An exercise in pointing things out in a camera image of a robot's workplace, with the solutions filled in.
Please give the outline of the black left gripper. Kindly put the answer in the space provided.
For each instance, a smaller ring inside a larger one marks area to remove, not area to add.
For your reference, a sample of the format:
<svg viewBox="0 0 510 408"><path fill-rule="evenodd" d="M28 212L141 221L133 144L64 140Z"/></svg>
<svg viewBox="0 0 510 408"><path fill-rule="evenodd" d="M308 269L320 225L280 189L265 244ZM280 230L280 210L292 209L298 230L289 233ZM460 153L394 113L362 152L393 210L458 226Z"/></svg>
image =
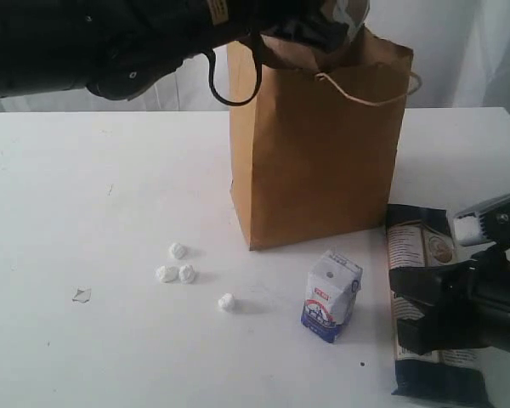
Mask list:
<svg viewBox="0 0 510 408"><path fill-rule="evenodd" d="M239 42L256 53L263 37L330 52L346 40L348 26L324 16L322 1L228 1L229 19L212 29L212 47Z"/></svg>

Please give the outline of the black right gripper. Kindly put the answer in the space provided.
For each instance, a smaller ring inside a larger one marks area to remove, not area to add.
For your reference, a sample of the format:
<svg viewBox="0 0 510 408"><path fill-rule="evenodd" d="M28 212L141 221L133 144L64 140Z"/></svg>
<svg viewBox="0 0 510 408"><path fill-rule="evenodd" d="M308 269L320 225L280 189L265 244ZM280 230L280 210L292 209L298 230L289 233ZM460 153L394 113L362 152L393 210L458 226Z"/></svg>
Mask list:
<svg viewBox="0 0 510 408"><path fill-rule="evenodd" d="M417 320L398 319L399 345L419 355L488 347L510 353L507 249L495 244L461 263L391 269L393 293L421 309L437 310Z"/></svg>

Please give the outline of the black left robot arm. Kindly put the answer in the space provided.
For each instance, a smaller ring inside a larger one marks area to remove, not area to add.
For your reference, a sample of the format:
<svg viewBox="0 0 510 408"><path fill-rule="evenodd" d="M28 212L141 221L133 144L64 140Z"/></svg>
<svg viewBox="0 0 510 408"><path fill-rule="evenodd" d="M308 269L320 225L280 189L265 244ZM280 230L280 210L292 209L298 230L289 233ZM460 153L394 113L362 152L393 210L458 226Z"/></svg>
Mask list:
<svg viewBox="0 0 510 408"><path fill-rule="evenodd" d="M0 99L86 88L134 99L185 60L263 36L325 52L350 38L344 1L0 1Z"/></svg>

